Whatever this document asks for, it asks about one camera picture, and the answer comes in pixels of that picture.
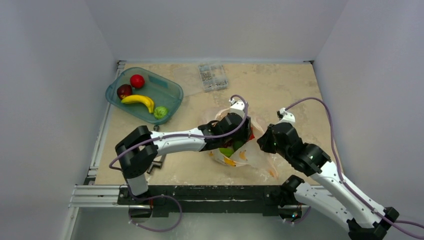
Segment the translucent orange plastic bag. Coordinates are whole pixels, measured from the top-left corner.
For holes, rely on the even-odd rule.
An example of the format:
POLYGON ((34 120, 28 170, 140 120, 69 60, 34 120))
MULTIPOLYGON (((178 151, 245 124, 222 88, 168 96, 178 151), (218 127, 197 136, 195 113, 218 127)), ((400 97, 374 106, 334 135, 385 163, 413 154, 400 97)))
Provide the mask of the translucent orange plastic bag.
POLYGON ((247 168, 252 167, 262 172, 266 172, 270 177, 279 179, 280 175, 278 169, 274 163, 273 157, 270 153, 263 152, 258 143, 257 139, 261 137, 265 131, 265 122, 262 118, 251 116, 251 127, 252 136, 240 149, 234 152, 234 154, 228 158, 220 153, 219 148, 209 150, 206 152, 206 156, 221 165, 232 167, 232 168, 247 168))

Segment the green fake custard apple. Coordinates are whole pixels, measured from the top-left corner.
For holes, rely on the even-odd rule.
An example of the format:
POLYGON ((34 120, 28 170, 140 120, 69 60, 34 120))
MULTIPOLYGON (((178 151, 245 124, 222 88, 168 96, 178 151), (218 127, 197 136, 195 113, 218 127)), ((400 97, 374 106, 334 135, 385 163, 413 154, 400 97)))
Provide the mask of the green fake custard apple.
POLYGON ((153 116, 155 117, 155 119, 157 120, 161 120, 163 118, 165 118, 167 116, 167 114, 169 113, 169 110, 167 107, 165 106, 157 106, 154 110, 153 110, 153 116))

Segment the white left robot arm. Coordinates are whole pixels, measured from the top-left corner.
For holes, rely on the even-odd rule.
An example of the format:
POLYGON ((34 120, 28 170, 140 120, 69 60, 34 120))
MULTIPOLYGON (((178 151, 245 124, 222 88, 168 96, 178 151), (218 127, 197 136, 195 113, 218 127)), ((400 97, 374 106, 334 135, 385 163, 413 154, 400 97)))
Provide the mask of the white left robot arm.
POLYGON ((137 127, 115 146, 130 199, 138 205, 148 201, 145 173, 156 157, 186 151, 209 152, 223 148, 231 140, 248 140, 251 132, 250 117, 236 113, 187 131, 157 132, 145 125, 137 127))

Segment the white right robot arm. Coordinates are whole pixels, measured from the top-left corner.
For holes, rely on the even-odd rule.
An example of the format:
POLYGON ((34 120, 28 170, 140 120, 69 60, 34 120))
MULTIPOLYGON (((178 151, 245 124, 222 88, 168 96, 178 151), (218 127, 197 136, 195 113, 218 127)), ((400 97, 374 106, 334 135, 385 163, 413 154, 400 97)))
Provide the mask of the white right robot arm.
POLYGON ((319 193, 302 178, 291 175, 281 186, 281 204, 306 204, 342 226, 352 240, 382 240, 400 216, 358 189, 338 171, 337 164, 319 146, 305 143, 288 122, 270 124, 257 143, 266 153, 279 154, 295 170, 319 183, 319 193))

